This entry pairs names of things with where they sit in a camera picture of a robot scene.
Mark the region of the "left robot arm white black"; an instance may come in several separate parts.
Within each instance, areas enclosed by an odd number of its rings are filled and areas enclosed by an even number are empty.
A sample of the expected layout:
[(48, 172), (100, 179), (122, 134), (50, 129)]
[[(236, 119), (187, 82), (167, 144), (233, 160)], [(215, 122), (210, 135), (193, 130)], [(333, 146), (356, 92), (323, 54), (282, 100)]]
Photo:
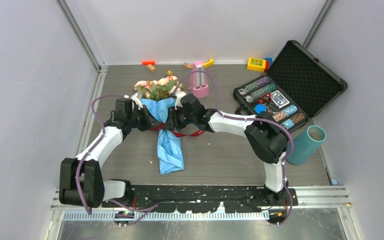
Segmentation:
[(102, 122), (99, 135), (75, 157), (66, 157), (60, 164), (59, 202), (83, 206), (87, 212), (103, 202), (114, 200), (121, 207), (133, 203), (130, 181), (104, 180), (101, 168), (113, 150), (133, 129), (148, 131), (159, 125), (146, 106), (142, 95), (118, 96), (110, 118)]

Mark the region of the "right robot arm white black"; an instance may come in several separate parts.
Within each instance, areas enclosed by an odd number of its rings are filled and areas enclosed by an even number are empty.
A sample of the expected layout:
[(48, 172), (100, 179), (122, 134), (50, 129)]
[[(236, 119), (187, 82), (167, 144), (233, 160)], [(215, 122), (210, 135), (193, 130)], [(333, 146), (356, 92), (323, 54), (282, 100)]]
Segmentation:
[(263, 161), (265, 170), (265, 198), (271, 205), (279, 205), (286, 197), (286, 176), (282, 161), (286, 156), (289, 132), (267, 112), (258, 115), (237, 115), (205, 108), (193, 94), (177, 91), (175, 104), (168, 109), (164, 129), (172, 132), (187, 125), (195, 125), (208, 133), (229, 133), (248, 140), (254, 154)]

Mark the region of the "pink flower bouquet blue wrap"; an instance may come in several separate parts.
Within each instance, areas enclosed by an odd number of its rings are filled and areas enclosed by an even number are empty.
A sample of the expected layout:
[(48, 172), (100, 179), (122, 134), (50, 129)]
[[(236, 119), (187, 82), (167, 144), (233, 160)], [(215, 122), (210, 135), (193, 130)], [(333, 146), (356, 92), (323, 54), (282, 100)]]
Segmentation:
[(166, 74), (166, 77), (159, 80), (138, 81), (133, 86), (135, 93), (132, 96), (140, 107), (146, 106), (151, 116), (157, 120), (157, 157), (161, 175), (184, 169), (180, 138), (162, 127), (168, 120), (169, 108), (175, 106), (172, 94), (175, 90), (179, 92), (183, 87), (178, 86), (178, 78), (171, 70)]

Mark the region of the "red ribbon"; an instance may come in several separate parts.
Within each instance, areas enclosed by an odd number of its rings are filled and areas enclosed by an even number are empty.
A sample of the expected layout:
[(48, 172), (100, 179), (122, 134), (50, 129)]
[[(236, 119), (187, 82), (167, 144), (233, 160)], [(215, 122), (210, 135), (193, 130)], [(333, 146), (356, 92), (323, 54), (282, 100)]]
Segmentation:
[[(165, 129), (164, 127), (165, 127), (165, 124), (161, 122), (160, 125), (150, 128), (149, 131), (164, 130)], [(191, 133), (191, 134), (185, 134), (185, 133), (181, 133), (181, 132), (178, 132), (175, 130), (170, 130), (170, 132), (173, 133), (174, 136), (177, 138), (186, 137), (186, 136), (198, 137), (198, 136), (202, 135), (203, 133), (205, 133), (204, 130), (200, 130), (200, 129), (195, 131), (194, 133)]]

